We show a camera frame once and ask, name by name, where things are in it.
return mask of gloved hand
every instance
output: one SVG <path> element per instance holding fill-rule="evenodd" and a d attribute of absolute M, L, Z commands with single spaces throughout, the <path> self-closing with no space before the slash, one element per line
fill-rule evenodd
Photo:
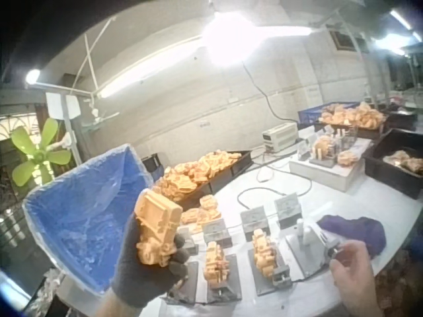
<path fill-rule="evenodd" d="M 342 302 L 353 316 L 383 316 L 377 305 L 375 278 L 364 242 L 350 240 L 341 245 L 337 260 L 329 263 Z"/>
<path fill-rule="evenodd" d="M 176 234 L 174 243 L 178 250 L 172 255 L 169 266 L 144 265 L 138 258 L 136 247 L 140 234 L 138 221 L 131 215 L 112 280 L 114 293 L 126 304 L 136 308 L 147 306 L 149 301 L 166 293 L 186 277 L 188 270 L 184 263 L 190 257 L 188 251 L 182 249 L 185 240 Z"/>

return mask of workbench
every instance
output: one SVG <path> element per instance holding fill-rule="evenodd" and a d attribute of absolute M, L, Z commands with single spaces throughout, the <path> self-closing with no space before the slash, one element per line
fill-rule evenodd
<path fill-rule="evenodd" d="M 300 137 L 306 138 L 313 133 L 313 127 L 300 131 Z M 277 155 L 291 153 L 295 146 L 288 148 Z M 252 157 L 258 164 L 275 160 L 275 157 L 260 155 L 262 148 L 252 152 Z M 273 162 L 270 166 L 289 171 L 290 158 L 282 158 Z M 251 187 L 267 187 L 285 194 L 293 192 L 303 193 L 309 187 L 309 181 L 291 174 L 284 174 L 262 167 L 259 179 L 270 178 L 265 183 L 257 181 L 259 169 L 254 165 L 243 175 L 226 185 L 216 195 L 219 203 L 219 211 L 225 219 L 226 226 L 233 239 L 233 247 L 226 248 L 225 254 L 236 254 L 241 280 L 243 299 L 238 302 L 227 303 L 224 306 L 194 307 L 168 306 L 161 299 L 150 302 L 141 316 L 316 316 L 331 311 L 340 304 L 337 288 L 334 286 L 329 271 L 292 287 L 280 290 L 272 294 L 258 297 L 254 287 L 254 281 L 248 261 L 247 251 L 251 248 L 251 242 L 245 242 L 242 231 L 240 212 L 245 208 L 237 202 L 237 196 L 243 190 Z M 242 202 L 250 208 L 264 206 L 267 216 L 276 212 L 274 200 L 280 196 L 265 190 L 255 190 L 244 194 Z M 382 253 L 372 261 L 375 274 L 378 274 L 397 250 L 404 244 L 408 234 L 416 223 L 422 210 L 423 199 L 413 200 L 404 194 L 382 184 L 360 171 L 347 192 L 342 193 L 313 182 L 313 186 L 306 195 L 299 198 L 303 210 L 303 218 L 318 221 L 324 215 L 340 215 L 346 219 L 369 217 L 378 220 L 385 228 L 387 246 Z M 278 241 L 278 248 L 285 262 L 291 269 L 293 280 L 304 278 L 295 258 L 290 252 L 284 239 L 287 234 L 293 233 L 293 228 L 280 230 L 276 224 L 276 216 L 269 217 L 271 237 Z M 190 261 L 198 261 L 198 288 L 197 302 L 206 301 L 207 284 L 202 275 L 205 260 L 206 244 L 202 234 L 193 236 L 199 244 L 200 253 Z M 94 296 L 88 291 L 82 290 L 70 278 L 66 277 L 58 291 L 59 298 L 70 307 L 93 316 L 99 306 L 101 298 Z"/>

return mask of purple cloth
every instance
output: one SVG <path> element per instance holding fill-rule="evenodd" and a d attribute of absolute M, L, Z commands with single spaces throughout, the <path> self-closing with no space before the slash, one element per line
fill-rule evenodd
<path fill-rule="evenodd" d="M 347 220 L 340 216 L 326 215 L 317 224 L 329 232 L 348 239 L 363 241 L 371 257 L 379 255 L 386 247 L 385 229 L 379 221 L 374 219 L 361 217 Z"/>

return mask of blue plastic bag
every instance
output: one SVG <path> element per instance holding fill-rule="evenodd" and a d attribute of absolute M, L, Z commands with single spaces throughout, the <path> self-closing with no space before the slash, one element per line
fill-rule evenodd
<path fill-rule="evenodd" d="M 95 293 L 107 290 L 124 227 L 153 180 L 123 145 L 92 158 L 24 200 L 28 225 L 53 262 Z"/>

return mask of white power supply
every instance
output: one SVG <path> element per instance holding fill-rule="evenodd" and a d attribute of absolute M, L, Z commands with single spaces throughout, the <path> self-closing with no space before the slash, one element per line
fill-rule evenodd
<path fill-rule="evenodd" d="M 263 132 L 266 150 L 274 153 L 294 145 L 297 139 L 298 128 L 295 122 L 283 123 Z"/>

